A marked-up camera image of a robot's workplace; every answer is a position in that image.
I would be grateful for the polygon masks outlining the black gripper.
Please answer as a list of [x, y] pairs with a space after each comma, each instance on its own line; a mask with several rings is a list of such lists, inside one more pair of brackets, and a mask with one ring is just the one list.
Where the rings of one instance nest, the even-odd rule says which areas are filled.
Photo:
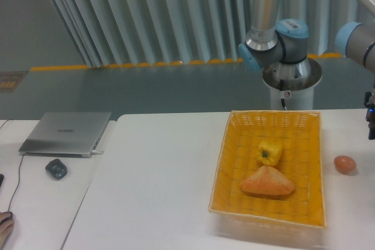
[[371, 91], [365, 93], [364, 96], [364, 106], [367, 109], [366, 112], [366, 121], [369, 127], [368, 139], [374, 139], [375, 135], [375, 123], [374, 123], [374, 88]]

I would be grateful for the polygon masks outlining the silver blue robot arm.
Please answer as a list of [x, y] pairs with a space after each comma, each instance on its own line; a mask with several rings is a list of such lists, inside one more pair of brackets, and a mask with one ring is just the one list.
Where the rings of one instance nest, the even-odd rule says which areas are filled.
[[[374, 0], [358, 0], [374, 16]], [[279, 0], [253, 0], [251, 29], [238, 51], [251, 70], [261, 70], [271, 90], [271, 108], [312, 109], [313, 89], [320, 82], [320, 65], [307, 58], [308, 27], [297, 19], [277, 22]], [[336, 34], [335, 45], [374, 74], [374, 23], [349, 22]], [[374, 140], [374, 82], [364, 96], [370, 140]]]

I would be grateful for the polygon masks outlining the person's hand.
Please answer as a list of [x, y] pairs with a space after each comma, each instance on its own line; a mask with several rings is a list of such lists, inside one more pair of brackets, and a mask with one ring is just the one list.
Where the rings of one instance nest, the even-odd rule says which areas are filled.
[[5, 218], [7, 217], [8, 215], [4, 213], [1, 213], [1, 227], [0, 227], [0, 232], [1, 232], [1, 236], [0, 236], [0, 248], [2, 249], [3, 248], [3, 245], [5, 244], [5, 241], [7, 240], [7, 238], [9, 237], [10, 233], [13, 231], [14, 229], [14, 219], [12, 220], [8, 220], [8, 221], [5, 221]]

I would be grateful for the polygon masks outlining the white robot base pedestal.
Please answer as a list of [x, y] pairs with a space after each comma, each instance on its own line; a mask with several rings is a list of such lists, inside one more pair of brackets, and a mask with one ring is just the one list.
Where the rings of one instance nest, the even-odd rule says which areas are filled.
[[298, 91], [268, 88], [272, 110], [311, 110], [313, 108], [314, 87]]

